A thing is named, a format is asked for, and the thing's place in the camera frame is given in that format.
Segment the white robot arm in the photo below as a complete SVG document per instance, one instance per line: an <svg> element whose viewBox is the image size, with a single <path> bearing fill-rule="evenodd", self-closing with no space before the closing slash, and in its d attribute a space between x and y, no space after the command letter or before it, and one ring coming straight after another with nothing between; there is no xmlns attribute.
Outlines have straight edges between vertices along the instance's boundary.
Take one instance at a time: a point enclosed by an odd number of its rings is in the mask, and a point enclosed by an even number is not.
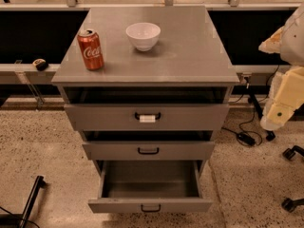
<svg viewBox="0 0 304 228"><path fill-rule="evenodd" d="M278 53L291 65L285 73L275 74L260 120L263 129L277 130L304 104L304 4L258 49L269 54Z"/></svg>

